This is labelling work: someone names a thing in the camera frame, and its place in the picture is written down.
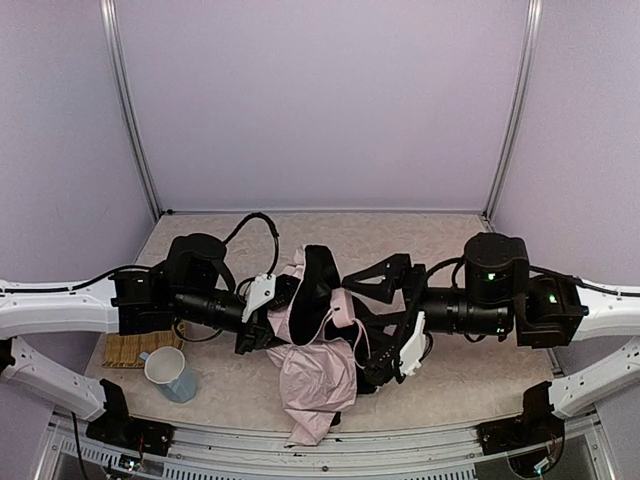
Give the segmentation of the pink and black folding umbrella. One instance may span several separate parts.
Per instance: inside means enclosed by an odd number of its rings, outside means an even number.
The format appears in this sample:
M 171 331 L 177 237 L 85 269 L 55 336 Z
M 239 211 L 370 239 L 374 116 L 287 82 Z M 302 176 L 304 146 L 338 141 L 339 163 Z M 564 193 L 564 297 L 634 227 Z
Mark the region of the pink and black folding umbrella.
M 267 356 L 279 369 L 282 407 L 294 422 L 285 446 L 316 446 L 355 404 L 369 339 L 328 247 L 299 247 L 281 277 L 295 287 L 285 306 L 267 314 L 284 342 Z

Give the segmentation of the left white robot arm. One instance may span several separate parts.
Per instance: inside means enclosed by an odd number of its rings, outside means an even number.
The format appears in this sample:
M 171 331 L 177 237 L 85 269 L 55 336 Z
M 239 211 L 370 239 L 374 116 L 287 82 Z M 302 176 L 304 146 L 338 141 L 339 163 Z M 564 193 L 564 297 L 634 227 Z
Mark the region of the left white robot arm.
M 225 263 L 227 245 L 207 234 L 173 239 L 153 267 L 123 266 L 76 285 L 1 284 L 1 379 L 28 387 L 83 420 L 128 420 L 122 389 L 47 358 L 30 334 L 97 332 L 120 336 L 167 331 L 181 321 L 232 332 L 236 351 L 271 340 L 268 308 L 286 297 L 273 272 L 254 277 L 246 294 Z

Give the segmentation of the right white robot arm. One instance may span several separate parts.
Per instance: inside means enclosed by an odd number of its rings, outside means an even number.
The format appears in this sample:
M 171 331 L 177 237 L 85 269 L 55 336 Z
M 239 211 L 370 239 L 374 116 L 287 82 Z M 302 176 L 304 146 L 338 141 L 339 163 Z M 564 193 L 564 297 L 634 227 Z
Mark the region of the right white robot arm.
M 600 285 L 531 265 L 523 239 L 498 233 L 470 238 L 459 257 L 431 268 L 394 254 L 345 277 L 346 290 L 382 303 L 397 291 L 401 313 L 372 316 L 365 323 L 382 334 L 365 363 L 365 377 L 382 385 L 403 382 L 421 366 L 433 333 L 462 335 L 476 343 L 515 335 L 520 347 L 548 349 L 600 337 L 627 343 L 600 361 L 568 376 L 542 382 L 523 395 L 520 424 L 568 419 L 590 404 L 639 380 L 639 290 Z

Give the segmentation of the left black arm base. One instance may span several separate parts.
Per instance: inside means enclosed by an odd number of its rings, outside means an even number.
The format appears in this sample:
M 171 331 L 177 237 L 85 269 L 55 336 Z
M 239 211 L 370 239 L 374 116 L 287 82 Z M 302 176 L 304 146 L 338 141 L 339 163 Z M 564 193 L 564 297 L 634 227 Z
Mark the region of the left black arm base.
M 88 423 L 86 436 L 111 446 L 166 457 L 174 426 L 132 416 L 120 386 L 106 379 L 101 379 L 99 384 L 105 393 L 105 411 Z

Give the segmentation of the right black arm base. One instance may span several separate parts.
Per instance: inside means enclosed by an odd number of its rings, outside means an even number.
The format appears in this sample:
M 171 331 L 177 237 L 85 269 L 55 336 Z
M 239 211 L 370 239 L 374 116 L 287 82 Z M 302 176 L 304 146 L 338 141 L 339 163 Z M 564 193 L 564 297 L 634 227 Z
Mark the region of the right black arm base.
M 553 414 L 551 383 L 543 381 L 523 394 L 523 411 L 515 416 L 480 423 L 476 427 L 484 455 L 508 452 L 561 438 L 565 422 Z

